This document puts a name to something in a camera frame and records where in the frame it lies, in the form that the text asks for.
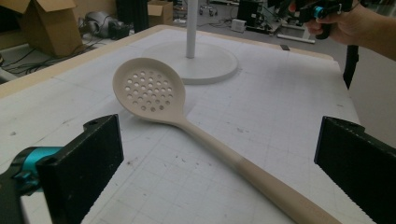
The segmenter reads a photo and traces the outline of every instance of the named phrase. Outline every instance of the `white pole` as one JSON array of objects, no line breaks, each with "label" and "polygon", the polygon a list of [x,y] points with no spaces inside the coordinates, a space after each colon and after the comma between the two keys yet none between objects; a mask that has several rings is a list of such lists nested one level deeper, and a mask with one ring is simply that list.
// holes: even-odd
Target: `white pole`
[{"label": "white pole", "polygon": [[197,29],[198,0],[189,0],[187,9],[187,47],[186,57],[195,57],[195,37]]}]

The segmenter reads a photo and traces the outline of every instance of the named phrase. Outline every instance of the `white lamp stand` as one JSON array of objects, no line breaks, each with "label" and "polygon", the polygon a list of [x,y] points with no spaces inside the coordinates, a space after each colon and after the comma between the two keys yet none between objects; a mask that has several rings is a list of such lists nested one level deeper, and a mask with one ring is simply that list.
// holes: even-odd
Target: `white lamp stand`
[{"label": "white lamp stand", "polygon": [[167,42],[143,52],[144,57],[162,61],[171,66],[186,85],[204,85],[233,76],[238,60],[228,50],[206,43],[195,43],[198,1],[189,0],[187,44],[184,41]]}]

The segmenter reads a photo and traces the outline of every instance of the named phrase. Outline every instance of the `white table surface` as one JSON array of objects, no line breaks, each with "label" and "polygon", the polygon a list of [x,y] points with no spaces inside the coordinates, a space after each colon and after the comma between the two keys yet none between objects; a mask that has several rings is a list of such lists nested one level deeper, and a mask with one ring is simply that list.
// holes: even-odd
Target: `white table surface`
[{"label": "white table surface", "polygon": [[[122,63],[185,38],[163,29],[1,98],[0,173],[26,147],[64,146],[85,122],[119,114],[125,160],[83,223],[293,223],[186,133],[135,118],[116,99]],[[342,223],[372,223],[314,164],[322,116],[359,123],[338,63],[202,33],[197,42],[231,51],[239,71],[186,86],[187,119]],[[31,223],[50,223],[42,193],[23,202]]]}]

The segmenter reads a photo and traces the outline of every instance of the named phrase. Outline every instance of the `finger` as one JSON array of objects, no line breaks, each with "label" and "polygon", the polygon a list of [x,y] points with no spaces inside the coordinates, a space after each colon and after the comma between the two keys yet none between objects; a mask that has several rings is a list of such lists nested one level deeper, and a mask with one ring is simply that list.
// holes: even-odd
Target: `finger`
[{"label": "finger", "polygon": [[330,14],[330,15],[327,15],[327,17],[325,17],[325,18],[323,18],[323,19],[317,18],[316,21],[317,21],[317,23],[323,23],[323,24],[337,23],[337,22],[339,22],[346,14],[347,14],[347,12],[342,12],[341,14],[332,13],[332,14]]},{"label": "finger", "polygon": [[315,29],[318,30],[321,28],[321,24],[317,23],[315,20],[310,20],[308,22],[305,23],[305,26],[311,29]]},{"label": "finger", "polygon": [[323,33],[323,29],[312,29],[312,28],[308,28],[308,32],[311,35],[321,35]]}]

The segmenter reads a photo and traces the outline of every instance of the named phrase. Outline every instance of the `machinery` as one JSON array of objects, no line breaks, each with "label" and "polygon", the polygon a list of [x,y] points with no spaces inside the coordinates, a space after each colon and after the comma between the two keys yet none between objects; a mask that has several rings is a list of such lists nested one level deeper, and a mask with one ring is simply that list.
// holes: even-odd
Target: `machinery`
[{"label": "machinery", "polygon": [[204,10],[208,10],[209,11],[209,16],[211,16],[211,17],[218,15],[218,9],[216,7],[212,7],[210,5],[210,0],[206,0],[206,4],[205,5],[200,5],[199,14],[203,15],[204,14]]},{"label": "machinery", "polygon": [[102,38],[121,39],[129,35],[132,26],[112,18],[104,11],[89,12],[85,19],[79,19],[81,35],[91,34]]},{"label": "machinery", "polygon": [[0,175],[0,223],[29,223],[21,196],[43,190],[53,223],[81,223],[123,161],[117,115],[91,120],[65,147],[28,147]]}]

